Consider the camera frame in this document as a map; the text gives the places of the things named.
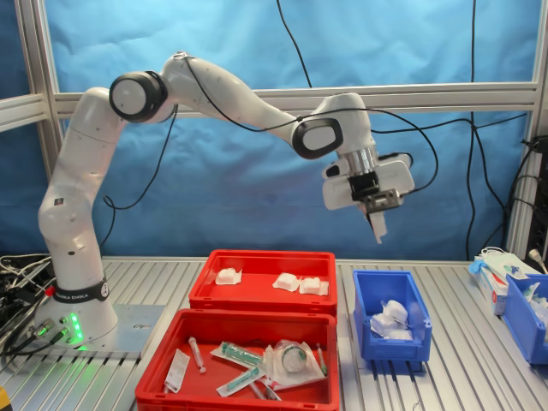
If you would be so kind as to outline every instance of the power cord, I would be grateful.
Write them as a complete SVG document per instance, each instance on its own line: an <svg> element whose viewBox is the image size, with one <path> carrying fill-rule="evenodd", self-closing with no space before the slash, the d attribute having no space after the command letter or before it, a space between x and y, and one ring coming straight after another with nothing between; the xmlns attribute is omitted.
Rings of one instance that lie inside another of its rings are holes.
<svg viewBox="0 0 548 411"><path fill-rule="evenodd" d="M165 147L168 145L168 141L170 141L171 129L173 128L173 124L175 123L178 108L179 108L179 105L176 104L175 108L173 109L173 117L171 118L170 128L168 129L167 136L165 137L164 146L162 147L162 152L160 153L160 158L158 159L158 164L156 165L156 170L154 171L154 175L152 176L151 180L146 185L145 190L143 190L143 192L141 193L139 198L131 205L128 205L126 207L117 207L114 204L114 201L112 201L111 197L109 197L108 195L103 196L104 203L112 209L112 220L110 221L109 232L106 234L104 239L101 241L101 244L99 245L99 247L102 247L106 243L106 241L110 237L110 234L112 233L112 229L114 228L114 222L116 221L116 210L128 210L128 209L136 206L137 204L139 204L139 202L141 200L143 200L143 197L145 197L146 192L148 191L148 189L150 188L150 186L152 185L152 183L156 179L156 176L158 175L158 172L160 170L160 164L162 163L162 158L164 158Z"/></svg>
<svg viewBox="0 0 548 411"><path fill-rule="evenodd" d="M305 62L302 59L301 50L299 50L299 46L297 45L297 42L295 41L293 34L291 34L291 30L289 30L289 27L287 23L285 22L285 19L283 18L282 6L280 5L280 0L276 0L276 3L277 3L277 9L280 12L280 18L282 19L283 26L285 27L285 30L288 32L289 36L291 37L291 41L293 41L293 45L295 46L295 49L297 50L297 54L299 55L299 60L301 60L302 71L305 72L308 86L312 88L312 83L310 82L310 78L308 77L307 66L305 65Z"/></svg>

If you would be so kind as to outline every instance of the blue backdrop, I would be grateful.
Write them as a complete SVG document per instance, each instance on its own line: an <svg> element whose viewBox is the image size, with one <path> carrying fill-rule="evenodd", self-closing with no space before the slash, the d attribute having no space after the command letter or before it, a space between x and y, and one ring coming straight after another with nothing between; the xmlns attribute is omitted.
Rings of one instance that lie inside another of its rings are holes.
<svg viewBox="0 0 548 411"><path fill-rule="evenodd" d="M28 94L14 3L0 2L0 98ZM35 124L0 133L0 252L45 250L38 208L47 188Z"/></svg>
<svg viewBox="0 0 548 411"><path fill-rule="evenodd" d="M46 5L63 92L108 87L132 70L160 70L177 50L223 66L253 88L307 85L274 0L59 0ZM471 1L282 0L282 6L314 86L470 80ZM531 80L538 19L538 0L478 2L476 80ZM426 126L463 114L406 118ZM516 114L478 113L476 122ZM372 125L407 127L380 115L372 116ZM127 127L99 199L108 194L117 206L127 206L139 197L156 167L167 126ZM519 163L524 126L521 118L480 130L491 184L503 199ZM136 207L116 214L104 252L206 255L234 247L327 250L339 258L463 259L471 215L465 183L470 129L457 123L427 133L438 150L438 179L386 213L389 234L378 246L353 207L324 208L321 170L334 155L306 161L269 134L250 134L212 119L178 120L157 180ZM433 156L419 134L377 135L376 140L381 153L413 154L417 186L430 178ZM476 146L473 252L501 221L483 182L478 151ZM19 156L26 148L18 153L0 154L0 167L17 168L33 181L41 178L41 185L33 185L42 188L43 177L21 167ZM9 187L10 198L0 209L0 223L8 227L0 231L0 249L26 251L42 244L36 219L18 218L10 208L25 202L23 185ZM98 200L93 216L101 239L111 211ZM8 243L11 237L18 240Z"/></svg>

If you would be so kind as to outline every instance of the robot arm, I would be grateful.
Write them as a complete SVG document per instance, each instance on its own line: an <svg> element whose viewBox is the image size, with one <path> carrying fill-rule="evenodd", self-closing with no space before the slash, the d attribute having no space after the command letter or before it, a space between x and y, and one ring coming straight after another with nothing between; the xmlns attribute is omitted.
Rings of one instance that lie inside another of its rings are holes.
<svg viewBox="0 0 548 411"><path fill-rule="evenodd" d="M367 113L348 110L365 108L357 94L328 97L312 115L296 119L226 70L182 52L170 57L160 74L129 73L110 90L92 88L76 107L39 210L57 283L54 298L40 307L35 321L73 325L58 345L92 341L116 326L92 224L93 201L124 126L161 122L177 104L221 120L272 128L270 133L304 158L337 151L338 160L324 170L325 205L330 210L358 206L378 242L386 233L384 210L399 206L414 188L407 158L379 159Z"/></svg>

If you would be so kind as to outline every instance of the aluminum frame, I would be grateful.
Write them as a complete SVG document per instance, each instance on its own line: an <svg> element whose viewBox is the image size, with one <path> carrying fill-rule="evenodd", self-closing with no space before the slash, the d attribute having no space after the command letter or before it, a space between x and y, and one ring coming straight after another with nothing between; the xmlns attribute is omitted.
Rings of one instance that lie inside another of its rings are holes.
<svg viewBox="0 0 548 411"><path fill-rule="evenodd" d="M533 81L258 90L257 94L294 115L315 110L323 97L336 92L357 92L368 107L404 113L524 110L531 113L526 132L530 140L548 132L548 107L544 107L547 4L548 0L543 0ZM31 95L0 100L0 132L36 122L45 171L50 178L63 141L61 120L70 118L81 93L59 92L44 0L15 0L15 8ZM178 116L202 115L181 107ZM539 167L540 155L534 154L524 172L537 176ZM523 179L517 190L519 198L533 202L535 194L536 181ZM512 212L507 247L520 257L527 251L532 216L522 203L517 203Z"/></svg>

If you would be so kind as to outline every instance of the medical package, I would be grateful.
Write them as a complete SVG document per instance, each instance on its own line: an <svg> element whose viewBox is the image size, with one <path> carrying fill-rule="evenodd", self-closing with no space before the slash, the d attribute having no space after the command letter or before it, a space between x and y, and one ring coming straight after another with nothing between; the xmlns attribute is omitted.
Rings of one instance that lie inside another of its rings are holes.
<svg viewBox="0 0 548 411"><path fill-rule="evenodd" d="M328 295L329 282L320 281L319 278L302 278L299 285L301 294Z"/></svg>
<svg viewBox="0 0 548 411"><path fill-rule="evenodd" d="M506 296L508 295L508 284L505 277L501 278L495 274L480 258L468 267L468 271L479 285L481 294L489 305L491 313L503 315L506 308Z"/></svg>
<svg viewBox="0 0 548 411"><path fill-rule="evenodd" d="M216 285L235 285L241 283L241 270L236 271L234 268L222 269L215 278Z"/></svg>
<svg viewBox="0 0 548 411"><path fill-rule="evenodd" d="M308 344L280 341L273 350L271 372L273 390L284 390L310 384L325 378Z"/></svg>
<svg viewBox="0 0 548 411"><path fill-rule="evenodd" d="M299 288L300 280L293 274L283 272L277 280L272 284L275 289L286 289L288 291L296 291Z"/></svg>
<svg viewBox="0 0 548 411"><path fill-rule="evenodd" d="M262 355L239 347L232 342L221 342L221 345L215 348L211 355L230 360L245 368L253 368L263 362Z"/></svg>
<svg viewBox="0 0 548 411"><path fill-rule="evenodd" d="M219 388L217 388L217 392L220 396L231 396L242 388L247 387L251 383L254 383L264 375L265 372L262 370L262 368L256 366L255 368L251 368L240 374L238 377L234 378L227 384L220 386Z"/></svg>

